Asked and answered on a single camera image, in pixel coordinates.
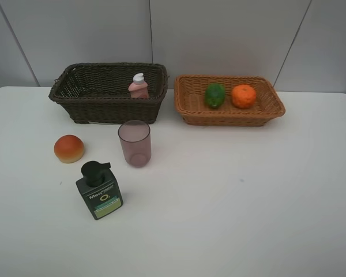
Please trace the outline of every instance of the cup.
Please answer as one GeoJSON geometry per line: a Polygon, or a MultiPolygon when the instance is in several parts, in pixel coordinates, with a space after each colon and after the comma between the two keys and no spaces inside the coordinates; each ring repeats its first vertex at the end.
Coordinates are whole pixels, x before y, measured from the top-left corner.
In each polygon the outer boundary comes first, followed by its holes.
{"type": "Polygon", "coordinates": [[[131,120],[119,127],[118,136],[128,164],[143,167],[151,159],[150,126],[140,120],[131,120]]]}

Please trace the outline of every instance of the orange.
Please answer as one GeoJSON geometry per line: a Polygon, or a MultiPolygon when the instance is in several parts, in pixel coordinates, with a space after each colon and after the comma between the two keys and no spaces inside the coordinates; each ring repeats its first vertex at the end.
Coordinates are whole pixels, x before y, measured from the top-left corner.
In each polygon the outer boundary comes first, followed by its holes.
{"type": "Polygon", "coordinates": [[[232,89],[232,104],[237,108],[251,108],[256,101],[256,91],[251,85],[238,85],[232,89]]]}

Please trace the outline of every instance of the basket rim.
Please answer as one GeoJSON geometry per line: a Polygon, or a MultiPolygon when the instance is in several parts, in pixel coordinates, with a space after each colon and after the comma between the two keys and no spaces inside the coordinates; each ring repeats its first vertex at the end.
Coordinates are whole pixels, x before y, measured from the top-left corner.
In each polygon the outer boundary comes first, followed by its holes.
{"type": "Polygon", "coordinates": [[[274,87],[271,85],[271,83],[261,76],[230,76],[230,75],[210,75],[210,74],[183,74],[177,76],[175,79],[174,84],[174,101],[175,101],[175,107],[178,113],[181,114],[181,116],[186,117],[196,117],[196,118],[212,118],[212,117],[223,117],[223,116],[232,116],[235,117],[236,115],[241,115],[241,117],[246,117],[249,119],[252,118],[263,118],[263,119],[273,119],[277,117],[281,117],[285,114],[286,110],[285,107],[279,98],[277,92],[274,90],[274,87]],[[246,110],[238,110],[238,111],[190,111],[185,109],[180,105],[180,89],[179,89],[179,82],[181,79],[184,78],[228,78],[228,79],[240,79],[240,80],[248,80],[249,78],[256,78],[258,80],[266,82],[267,86],[270,88],[270,92],[275,97],[277,104],[280,106],[279,111],[275,112],[264,112],[264,111],[246,111],[246,110]]]}
{"type": "Polygon", "coordinates": [[[145,63],[145,62],[101,62],[101,63],[74,63],[72,65],[67,66],[67,68],[63,71],[59,78],[55,79],[54,85],[50,89],[49,98],[50,100],[56,103],[143,103],[143,104],[158,104],[163,101],[166,96],[168,90],[168,73],[167,69],[164,65],[159,63],[145,63]],[[162,91],[155,97],[142,99],[142,98],[127,98],[127,97],[82,97],[82,98],[69,98],[64,96],[56,95],[56,91],[59,89],[60,85],[66,78],[67,74],[74,68],[81,66],[150,66],[152,68],[158,68],[163,73],[163,87],[162,91]]]}

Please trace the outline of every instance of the black pump dispenser head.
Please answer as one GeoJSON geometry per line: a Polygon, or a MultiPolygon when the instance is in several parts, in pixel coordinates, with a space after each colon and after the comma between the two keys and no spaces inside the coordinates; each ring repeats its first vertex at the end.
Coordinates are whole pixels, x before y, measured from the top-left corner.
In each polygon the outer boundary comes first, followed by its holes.
{"type": "Polygon", "coordinates": [[[97,187],[104,182],[104,173],[105,169],[110,169],[110,163],[98,163],[96,161],[91,161],[85,163],[81,172],[88,186],[97,187]]]}

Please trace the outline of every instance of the wicker basket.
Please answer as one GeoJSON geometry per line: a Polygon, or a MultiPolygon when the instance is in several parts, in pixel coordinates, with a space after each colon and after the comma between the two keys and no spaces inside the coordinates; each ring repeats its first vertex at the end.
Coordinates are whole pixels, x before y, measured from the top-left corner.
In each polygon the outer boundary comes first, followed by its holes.
{"type": "Polygon", "coordinates": [[[183,120],[191,125],[262,126],[273,118],[281,117],[285,108],[273,86],[261,77],[231,77],[181,75],[175,80],[175,108],[183,120]],[[225,102],[217,110],[204,101],[209,84],[223,84],[225,102]],[[231,90],[239,84],[251,85],[257,92],[252,108],[242,110],[231,103],[231,90]]]}
{"type": "Polygon", "coordinates": [[[167,70],[151,63],[78,63],[55,80],[49,98],[75,123],[154,123],[167,92],[167,70]],[[128,86],[142,72],[149,99],[132,99],[128,86]]]}

